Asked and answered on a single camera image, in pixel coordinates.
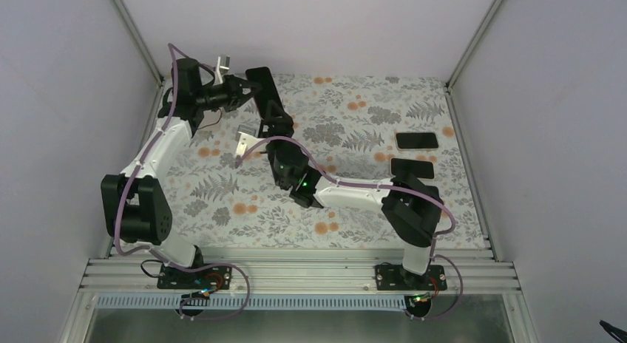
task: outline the black rectangular object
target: black rectangular object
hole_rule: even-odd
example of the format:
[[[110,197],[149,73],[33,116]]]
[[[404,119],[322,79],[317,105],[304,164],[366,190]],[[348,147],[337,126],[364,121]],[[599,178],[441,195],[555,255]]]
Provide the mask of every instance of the black rectangular object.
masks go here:
[[[390,172],[397,175],[399,170],[404,169],[418,178],[433,179],[433,163],[426,160],[405,160],[403,158],[392,158],[390,162]]]
[[[231,284],[232,269],[230,267],[213,267],[197,273],[186,273],[176,268],[161,265],[157,289],[202,290],[215,285],[215,278],[206,277],[207,274],[217,273],[223,278],[220,290],[228,290]]]
[[[403,268],[400,264],[379,264],[375,265],[374,273],[375,278],[378,275],[381,275],[381,280],[376,280],[376,290],[379,291],[433,291],[435,288],[433,287],[433,283],[431,280],[426,279],[423,283],[417,284],[416,286],[409,286],[405,284],[403,280],[403,276],[401,275],[401,269]],[[440,279],[440,275],[444,274],[444,267],[441,265],[430,265],[427,269],[426,276],[429,278],[434,278],[435,283],[438,285],[438,290],[444,291],[447,287],[447,280],[444,277],[444,280]]]
[[[274,79],[272,78],[272,74],[270,73],[270,69],[267,67],[257,67],[246,70],[246,79],[251,82],[255,82],[261,84],[261,91],[259,91],[255,96],[255,104],[257,105],[257,110],[259,110],[259,115],[263,119],[267,116],[267,108],[268,102],[274,101],[276,102],[281,109],[285,109],[283,104],[281,103],[281,97],[279,96],[279,92],[277,91],[277,86],[274,84]],[[281,114],[278,112],[271,111],[271,117],[280,117]]]
[[[437,149],[438,138],[433,132],[399,132],[396,145],[399,149]]]

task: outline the gray floor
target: gray floor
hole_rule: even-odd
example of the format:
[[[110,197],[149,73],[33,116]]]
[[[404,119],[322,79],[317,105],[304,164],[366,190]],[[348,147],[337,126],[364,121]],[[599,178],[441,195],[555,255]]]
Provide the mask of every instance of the gray floor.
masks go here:
[[[453,300],[436,298],[433,313]],[[434,322],[370,311],[251,310],[224,322],[181,321],[173,310],[98,310],[96,315],[92,343],[512,342],[501,296],[487,295],[465,296],[453,315]]]

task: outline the white wall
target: white wall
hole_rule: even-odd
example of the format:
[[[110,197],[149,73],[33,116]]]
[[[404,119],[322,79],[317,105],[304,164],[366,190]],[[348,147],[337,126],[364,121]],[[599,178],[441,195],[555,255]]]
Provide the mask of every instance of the white wall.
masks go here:
[[[155,82],[109,0],[0,0],[0,41],[0,340],[56,342]]]
[[[173,41],[237,72],[447,80],[492,0],[124,0],[161,72]]]
[[[627,329],[627,0],[507,0],[455,87],[542,342]]]

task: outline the gray flower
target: gray flower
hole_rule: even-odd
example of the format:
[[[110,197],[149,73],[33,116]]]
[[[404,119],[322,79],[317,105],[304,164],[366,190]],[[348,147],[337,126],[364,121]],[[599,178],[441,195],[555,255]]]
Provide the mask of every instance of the gray flower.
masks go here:
[[[202,200],[194,200],[193,202],[187,204],[184,213],[188,214],[191,217],[196,217],[203,209],[207,208],[209,205]]]
[[[377,125],[382,123],[400,123],[401,115],[398,112],[391,112],[388,109],[383,109],[380,106],[371,106],[368,109],[370,114],[370,121]]]
[[[327,143],[329,146],[339,146],[342,139],[339,135],[344,134],[344,126],[339,123],[327,123],[316,125],[316,128],[308,127],[303,130],[302,136],[314,143]]]
[[[224,152],[220,156],[220,166],[224,168],[235,167],[235,156],[230,152]]]
[[[228,221],[231,220],[231,214],[226,207],[219,208],[214,212],[213,216],[211,216],[211,219],[216,222],[218,226],[226,226],[228,225]]]

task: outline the floral tablecloth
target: floral tablecloth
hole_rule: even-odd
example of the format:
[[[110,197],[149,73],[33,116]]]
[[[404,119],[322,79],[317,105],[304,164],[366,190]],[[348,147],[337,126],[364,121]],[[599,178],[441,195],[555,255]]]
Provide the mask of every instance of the floral tablecloth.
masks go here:
[[[458,227],[439,248],[482,248],[484,241],[444,90],[432,78],[275,75],[294,138],[337,176],[390,177],[392,157],[429,160]],[[351,208],[303,209],[274,185],[266,156],[234,169],[240,124],[259,126],[252,102],[197,132],[163,184],[174,227],[200,246],[246,248],[401,248],[383,214]],[[435,132],[439,148],[399,151],[396,132]],[[450,225],[443,215],[438,229]]]

